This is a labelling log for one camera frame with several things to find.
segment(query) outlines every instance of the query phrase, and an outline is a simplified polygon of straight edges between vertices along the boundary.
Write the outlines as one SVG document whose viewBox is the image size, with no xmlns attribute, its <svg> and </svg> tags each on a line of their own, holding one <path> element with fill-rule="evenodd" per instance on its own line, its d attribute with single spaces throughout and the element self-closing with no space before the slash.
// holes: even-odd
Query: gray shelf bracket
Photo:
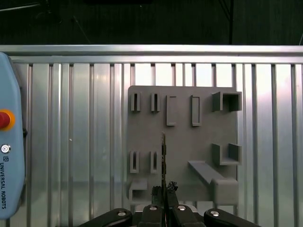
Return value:
<svg viewBox="0 0 303 227">
<path fill-rule="evenodd" d="M 140 112 L 141 94 L 140 92 L 133 92 L 131 95 L 131 111 Z"/>
<path fill-rule="evenodd" d="M 129 201 L 131 204 L 140 204 L 145 198 L 142 191 L 147 190 L 147 179 L 137 178 L 133 179 L 129 187 Z"/>
<path fill-rule="evenodd" d="M 166 96 L 166 125 L 176 126 L 177 124 L 177 97 Z"/>
<path fill-rule="evenodd" d="M 217 92 L 213 94 L 213 112 L 227 109 L 229 112 L 242 110 L 241 92 Z"/>
<path fill-rule="evenodd" d="M 151 111 L 152 112 L 159 112 L 161 110 L 161 104 L 160 104 L 160 95 L 157 93 L 151 94 Z"/>
<path fill-rule="evenodd" d="M 130 154 L 130 173 L 139 173 L 139 152 L 132 151 Z"/>
<path fill-rule="evenodd" d="M 156 151 L 151 152 L 151 174 L 158 173 L 158 154 Z"/>
<path fill-rule="evenodd" d="M 222 147 L 212 144 L 213 162 L 218 166 L 237 166 L 242 163 L 242 147 L 229 143 Z"/>
<path fill-rule="evenodd" d="M 239 185 L 235 179 L 224 178 L 204 161 L 189 161 L 188 163 L 203 184 L 208 187 L 216 206 L 238 205 Z"/>
</svg>

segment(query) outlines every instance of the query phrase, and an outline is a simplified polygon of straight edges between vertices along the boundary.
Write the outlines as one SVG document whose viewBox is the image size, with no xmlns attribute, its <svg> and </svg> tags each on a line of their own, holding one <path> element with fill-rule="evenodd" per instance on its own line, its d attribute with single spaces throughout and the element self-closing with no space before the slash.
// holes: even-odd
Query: emergency stop button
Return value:
<svg viewBox="0 0 303 227">
<path fill-rule="evenodd" d="M 8 127 L 10 124 L 10 116 L 5 113 L 0 111 L 0 129 L 4 129 Z"/>
</svg>

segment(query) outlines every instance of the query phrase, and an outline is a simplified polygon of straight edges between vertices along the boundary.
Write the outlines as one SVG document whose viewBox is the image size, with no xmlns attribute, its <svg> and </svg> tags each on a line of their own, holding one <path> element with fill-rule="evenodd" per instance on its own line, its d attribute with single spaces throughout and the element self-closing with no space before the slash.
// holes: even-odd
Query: gray plastic holder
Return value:
<svg viewBox="0 0 303 227">
<path fill-rule="evenodd" d="M 161 184 L 161 135 L 166 134 L 167 183 L 180 201 L 237 205 L 237 111 L 233 87 L 132 86 L 128 90 L 127 183 L 131 205 L 151 200 Z"/>
</svg>

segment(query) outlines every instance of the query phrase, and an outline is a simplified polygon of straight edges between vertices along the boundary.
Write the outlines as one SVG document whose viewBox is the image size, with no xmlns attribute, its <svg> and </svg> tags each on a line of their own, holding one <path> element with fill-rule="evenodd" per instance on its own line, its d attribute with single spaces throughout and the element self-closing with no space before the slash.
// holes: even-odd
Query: cable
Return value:
<svg viewBox="0 0 303 227">
<path fill-rule="evenodd" d="M 221 5 L 221 8 L 222 8 L 222 10 L 223 10 L 224 15 L 226 16 L 226 18 L 227 18 L 228 20 L 230 20 L 230 14 L 229 14 L 228 10 L 224 7 L 224 5 L 222 4 L 221 0 L 219 0 L 219 3 L 220 3 L 220 5 Z"/>
<path fill-rule="evenodd" d="M 300 39 L 300 42 L 299 42 L 299 46 L 301 46 L 302 40 L 303 40 L 303 33 L 302 33 L 302 36 L 301 36 L 301 39 Z"/>
<path fill-rule="evenodd" d="M 232 45 L 232 34 L 233 34 L 233 5 L 234 0 L 231 0 L 231 8 L 230 8 L 230 20 L 229 20 L 229 44 Z"/>
</svg>

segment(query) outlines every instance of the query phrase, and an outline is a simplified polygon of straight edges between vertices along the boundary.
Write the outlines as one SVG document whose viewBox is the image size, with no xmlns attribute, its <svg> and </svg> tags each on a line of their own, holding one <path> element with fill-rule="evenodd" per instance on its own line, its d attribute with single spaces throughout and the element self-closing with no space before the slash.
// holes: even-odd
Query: screw head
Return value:
<svg viewBox="0 0 303 227">
<path fill-rule="evenodd" d="M 186 207 L 185 206 L 178 206 L 178 210 L 180 211 L 185 211 Z"/>
<path fill-rule="evenodd" d="M 9 152 L 10 152 L 10 145 L 3 144 L 3 145 L 1 146 L 1 152 L 2 152 L 3 154 L 9 153 Z"/>
<path fill-rule="evenodd" d="M 213 210 L 213 211 L 211 211 L 211 212 L 210 212 L 210 214 L 211 214 L 211 215 L 213 215 L 214 217 L 217 217 L 217 216 L 219 216 L 219 215 L 220 215 L 220 214 L 219 214 L 219 212 L 214 211 L 214 210 Z"/>
<path fill-rule="evenodd" d="M 125 212 L 119 212 L 119 213 L 118 213 L 118 216 L 121 216 L 121 217 L 122 217 L 122 216 L 125 216 L 125 215 L 126 215 Z"/>
</svg>

